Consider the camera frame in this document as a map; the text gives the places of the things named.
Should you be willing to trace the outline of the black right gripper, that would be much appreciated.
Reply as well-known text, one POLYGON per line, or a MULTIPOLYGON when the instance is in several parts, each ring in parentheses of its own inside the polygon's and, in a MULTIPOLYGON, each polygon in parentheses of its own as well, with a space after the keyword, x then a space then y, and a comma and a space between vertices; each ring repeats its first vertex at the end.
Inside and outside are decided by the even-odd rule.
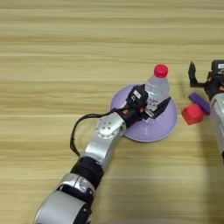
POLYGON ((203 88, 209 100, 212 100, 213 97, 217 94, 224 94, 224 75, 221 76, 208 75, 206 82, 199 83, 196 79, 195 74, 196 74, 196 67, 194 63, 191 62, 188 69, 188 76, 191 88, 203 88))

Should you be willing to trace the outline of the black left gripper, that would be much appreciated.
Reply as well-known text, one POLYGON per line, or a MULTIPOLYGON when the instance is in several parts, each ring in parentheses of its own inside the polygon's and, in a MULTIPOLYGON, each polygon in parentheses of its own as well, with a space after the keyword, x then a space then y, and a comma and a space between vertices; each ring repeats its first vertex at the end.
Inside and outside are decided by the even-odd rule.
MULTIPOLYGON (((145 89, 145 84, 138 85, 137 89, 145 89)), ((157 109, 152 111, 147 111, 147 101, 144 98, 128 97, 122 108, 119 108, 116 112, 123 119, 126 128, 128 129, 133 124, 141 121, 147 120, 149 118, 156 119, 161 114, 163 114, 169 105, 171 97, 166 98, 157 105, 157 109)))

